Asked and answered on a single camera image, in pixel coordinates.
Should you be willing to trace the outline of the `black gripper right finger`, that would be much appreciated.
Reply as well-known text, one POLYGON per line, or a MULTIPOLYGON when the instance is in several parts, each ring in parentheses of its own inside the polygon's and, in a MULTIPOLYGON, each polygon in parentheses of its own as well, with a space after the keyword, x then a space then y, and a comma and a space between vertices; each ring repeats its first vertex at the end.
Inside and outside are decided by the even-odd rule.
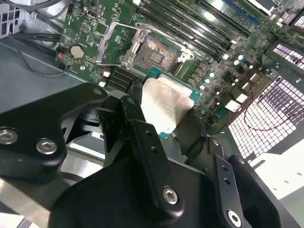
POLYGON ((297 228, 299 224, 241 156, 227 157, 190 110, 177 126, 185 163, 209 181, 210 205, 222 228, 297 228))

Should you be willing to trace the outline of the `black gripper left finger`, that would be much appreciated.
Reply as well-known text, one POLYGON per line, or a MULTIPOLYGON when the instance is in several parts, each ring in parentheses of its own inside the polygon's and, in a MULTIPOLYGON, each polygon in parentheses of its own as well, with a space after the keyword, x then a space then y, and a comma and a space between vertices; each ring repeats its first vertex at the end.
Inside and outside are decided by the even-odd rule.
POLYGON ((183 201, 170 203, 165 189, 175 188, 167 156, 153 125, 144 119, 133 97, 109 96, 92 83, 84 83, 1 114, 0 174, 12 180, 32 183, 53 181, 67 155, 66 144, 82 134, 80 117, 97 110, 110 135, 106 149, 115 155, 109 168, 68 189, 62 200, 92 201, 103 190, 119 188, 114 181, 121 172, 118 161, 128 157, 140 176, 131 176, 127 185, 134 189, 148 209, 163 220, 175 220, 183 213, 183 201))

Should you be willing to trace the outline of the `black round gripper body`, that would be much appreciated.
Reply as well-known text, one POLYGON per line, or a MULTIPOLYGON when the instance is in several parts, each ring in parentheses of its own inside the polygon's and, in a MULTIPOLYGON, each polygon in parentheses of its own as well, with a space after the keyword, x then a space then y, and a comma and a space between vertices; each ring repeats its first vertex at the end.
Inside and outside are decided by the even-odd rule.
MULTIPOLYGON (((184 198, 182 216, 172 228, 219 228, 209 180, 195 170, 169 161, 177 194, 184 198)), ((142 169, 132 156, 74 184, 55 202, 51 228, 165 228, 152 208, 142 169)))

